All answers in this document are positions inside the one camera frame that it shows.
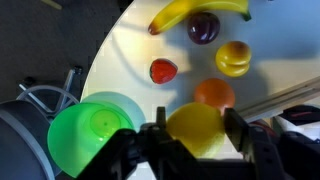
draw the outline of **banana stem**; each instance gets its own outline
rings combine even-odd
[[[243,13],[242,17],[245,21],[250,21],[252,19],[249,10],[246,13]]]

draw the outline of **green cup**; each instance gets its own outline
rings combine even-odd
[[[122,128],[134,129],[129,116],[108,102],[80,103],[62,111],[48,132],[55,163],[77,177],[110,137]]]

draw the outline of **white table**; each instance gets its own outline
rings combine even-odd
[[[240,107],[320,75],[320,1],[250,0],[252,20],[248,22],[238,13],[212,11],[220,19],[221,30],[215,41],[204,46],[189,39],[186,21],[160,35],[149,35],[153,17],[169,2],[135,0],[129,6],[95,57],[83,101],[115,102],[138,128],[143,119],[155,121],[158,106],[165,106],[169,116],[192,102],[195,86],[207,78],[227,81]],[[249,72],[239,78],[226,77],[214,64],[217,49],[234,40],[246,42],[253,53]],[[168,58],[179,68],[175,79],[164,85],[154,84],[149,77],[149,67],[157,58]],[[228,140],[224,148],[217,158],[241,157],[230,149]],[[150,173],[140,168],[137,174],[145,171]]]

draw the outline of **yellow banana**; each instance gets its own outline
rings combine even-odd
[[[230,10],[251,19],[248,0],[173,0],[163,8],[149,25],[151,35],[160,34],[185,19],[188,15],[207,10]]]

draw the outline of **red strawberry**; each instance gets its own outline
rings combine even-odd
[[[150,67],[150,77],[156,84],[171,81],[177,74],[178,67],[167,59],[154,60]]]

